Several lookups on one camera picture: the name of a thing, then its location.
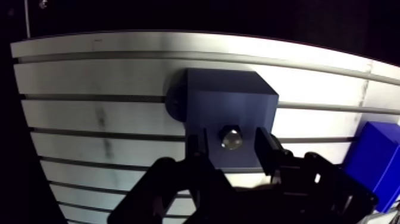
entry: blue object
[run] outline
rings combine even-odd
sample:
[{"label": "blue object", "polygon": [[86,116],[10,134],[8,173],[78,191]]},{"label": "blue object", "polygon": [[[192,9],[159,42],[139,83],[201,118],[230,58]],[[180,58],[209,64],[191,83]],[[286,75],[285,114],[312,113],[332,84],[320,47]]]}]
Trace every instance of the blue object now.
[{"label": "blue object", "polygon": [[400,193],[400,126],[367,122],[346,158],[345,170],[379,198],[387,212]]},{"label": "blue object", "polygon": [[[207,130],[208,156],[216,168],[261,168],[254,151],[255,131],[271,131],[277,93],[254,71],[188,69],[186,74],[186,136],[202,136]],[[240,148],[221,146],[220,132],[226,126],[240,128]]]}]

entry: metal bolt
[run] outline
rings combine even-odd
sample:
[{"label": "metal bolt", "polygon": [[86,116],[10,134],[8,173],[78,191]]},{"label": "metal bolt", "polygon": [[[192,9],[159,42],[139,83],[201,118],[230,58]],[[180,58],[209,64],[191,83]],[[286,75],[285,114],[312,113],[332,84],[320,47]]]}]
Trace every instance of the metal bolt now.
[{"label": "metal bolt", "polygon": [[228,150],[235,150],[242,146],[243,139],[237,126],[225,126],[220,132],[221,146]]}]

